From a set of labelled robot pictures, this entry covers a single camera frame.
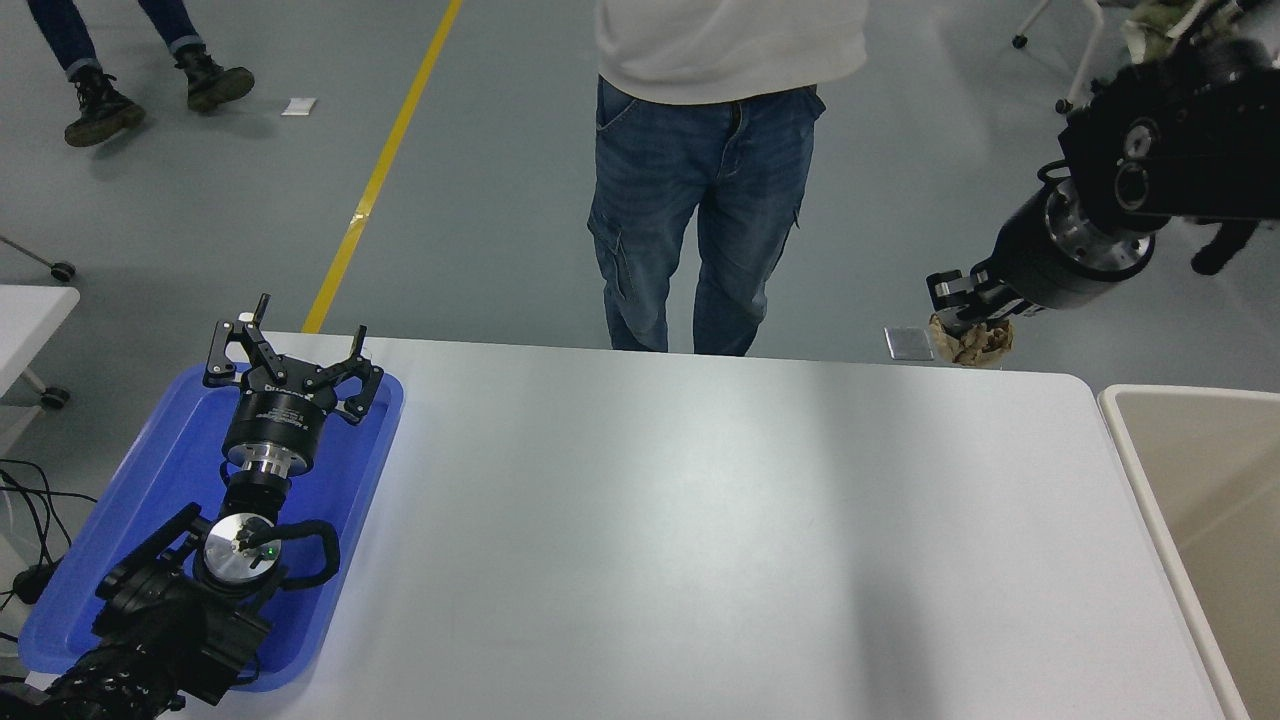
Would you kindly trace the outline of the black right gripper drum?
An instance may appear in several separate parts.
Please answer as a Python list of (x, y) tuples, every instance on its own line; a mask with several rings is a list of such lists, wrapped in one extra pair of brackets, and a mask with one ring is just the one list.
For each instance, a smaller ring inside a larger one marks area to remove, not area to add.
[(1123, 283), (1123, 274), (1084, 266), (1050, 233), (1053, 190), (1041, 190), (1005, 222), (987, 259), (991, 278), (1036, 306), (1068, 310), (1092, 302)]

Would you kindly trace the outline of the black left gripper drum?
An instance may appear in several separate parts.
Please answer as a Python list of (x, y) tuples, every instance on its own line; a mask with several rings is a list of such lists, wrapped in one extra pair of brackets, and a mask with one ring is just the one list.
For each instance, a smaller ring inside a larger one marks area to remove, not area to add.
[(315, 374), (300, 383), (280, 380), (266, 368), (247, 370), (239, 379), (239, 397), (221, 452), (243, 462), (250, 448), (271, 445), (291, 452), (293, 462), (312, 462), (324, 424), (337, 406), (333, 383)]

